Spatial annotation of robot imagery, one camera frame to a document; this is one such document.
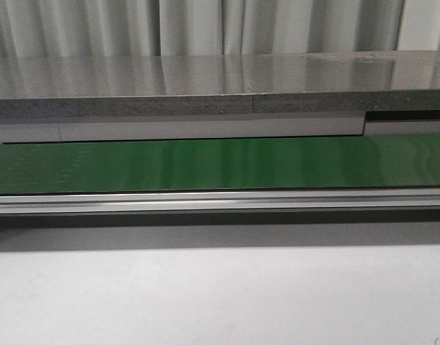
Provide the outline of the aluminium conveyor frame rail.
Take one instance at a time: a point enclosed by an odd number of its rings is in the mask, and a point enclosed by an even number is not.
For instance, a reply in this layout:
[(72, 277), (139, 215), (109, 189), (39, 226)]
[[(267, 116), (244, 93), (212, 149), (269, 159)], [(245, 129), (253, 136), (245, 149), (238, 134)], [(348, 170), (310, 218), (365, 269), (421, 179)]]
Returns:
[(0, 215), (433, 207), (440, 207), (440, 187), (0, 196)]

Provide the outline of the grey rail under table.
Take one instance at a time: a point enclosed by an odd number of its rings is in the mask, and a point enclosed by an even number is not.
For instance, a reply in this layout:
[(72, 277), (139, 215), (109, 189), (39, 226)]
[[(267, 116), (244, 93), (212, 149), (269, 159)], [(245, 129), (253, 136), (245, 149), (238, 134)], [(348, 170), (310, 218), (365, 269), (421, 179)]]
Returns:
[(0, 119), (0, 144), (358, 135), (363, 111)]

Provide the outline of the grey stone-edged back table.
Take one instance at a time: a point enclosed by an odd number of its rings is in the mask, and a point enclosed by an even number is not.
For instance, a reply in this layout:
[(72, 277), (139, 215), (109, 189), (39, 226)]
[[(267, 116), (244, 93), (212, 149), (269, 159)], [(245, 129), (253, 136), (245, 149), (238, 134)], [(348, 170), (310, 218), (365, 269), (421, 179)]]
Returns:
[(0, 120), (440, 110), (440, 51), (0, 57)]

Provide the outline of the green conveyor belt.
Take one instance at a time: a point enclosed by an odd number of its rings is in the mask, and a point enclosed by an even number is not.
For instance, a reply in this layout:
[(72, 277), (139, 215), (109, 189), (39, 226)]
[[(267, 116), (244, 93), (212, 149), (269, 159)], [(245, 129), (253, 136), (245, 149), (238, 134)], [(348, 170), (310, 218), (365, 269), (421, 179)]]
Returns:
[(440, 186), (440, 134), (0, 144), (0, 195)]

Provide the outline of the white pleated curtain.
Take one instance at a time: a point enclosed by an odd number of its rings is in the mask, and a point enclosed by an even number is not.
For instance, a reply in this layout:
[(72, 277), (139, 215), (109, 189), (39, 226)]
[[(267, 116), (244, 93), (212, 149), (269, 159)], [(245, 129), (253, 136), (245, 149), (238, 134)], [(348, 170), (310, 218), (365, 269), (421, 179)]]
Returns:
[(440, 1), (0, 1), (0, 57), (440, 50)]

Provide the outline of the grey right rail segment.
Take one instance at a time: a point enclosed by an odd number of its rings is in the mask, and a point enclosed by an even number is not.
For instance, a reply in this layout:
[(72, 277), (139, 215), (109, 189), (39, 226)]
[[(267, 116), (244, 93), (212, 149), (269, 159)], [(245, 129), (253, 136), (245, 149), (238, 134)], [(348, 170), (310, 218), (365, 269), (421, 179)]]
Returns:
[(365, 122), (365, 136), (394, 134), (440, 134), (440, 120)]

